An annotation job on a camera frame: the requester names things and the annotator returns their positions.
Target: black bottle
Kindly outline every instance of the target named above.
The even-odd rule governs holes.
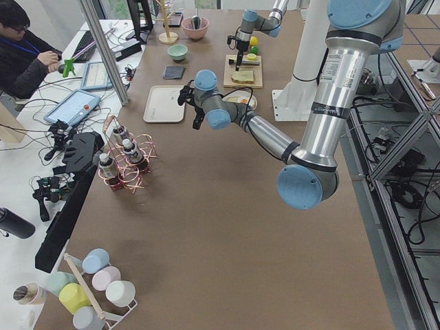
[[[35,232],[34,225],[9,211],[7,208],[0,208],[0,229],[21,239],[26,239]]]

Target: pink cup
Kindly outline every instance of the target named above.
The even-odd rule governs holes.
[[[118,268],[114,266],[108,266],[101,269],[91,280],[91,284],[98,291],[105,291],[113,281],[118,281],[121,279],[121,273]]]

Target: tablet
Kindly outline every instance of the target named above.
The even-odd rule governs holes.
[[[88,62],[85,65],[80,87],[82,90],[103,91],[112,86],[103,62]]]
[[[95,109],[100,101],[100,96],[76,89],[45,115],[44,120],[50,123],[61,120],[69,126],[74,126]]]

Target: cutting board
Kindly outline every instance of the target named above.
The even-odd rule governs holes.
[[[229,59],[235,60],[237,55],[226,55],[225,60],[225,75],[223,77],[223,87],[253,87],[253,88],[263,88],[263,72],[261,70],[263,62],[261,61],[261,56],[256,57],[256,60],[260,62],[260,65],[242,65],[240,66],[240,71],[242,70],[252,70],[254,72],[254,83],[253,84],[239,84],[231,80],[232,72],[235,71],[235,65],[229,65]]]

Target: white cup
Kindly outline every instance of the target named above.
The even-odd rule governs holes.
[[[105,290],[107,299],[118,307],[128,306],[135,298],[135,286],[127,280],[115,280]]]
[[[113,281],[121,279],[121,273],[115,266],[108,266],[93,275],[91,284],[98,291],[105,291]]]

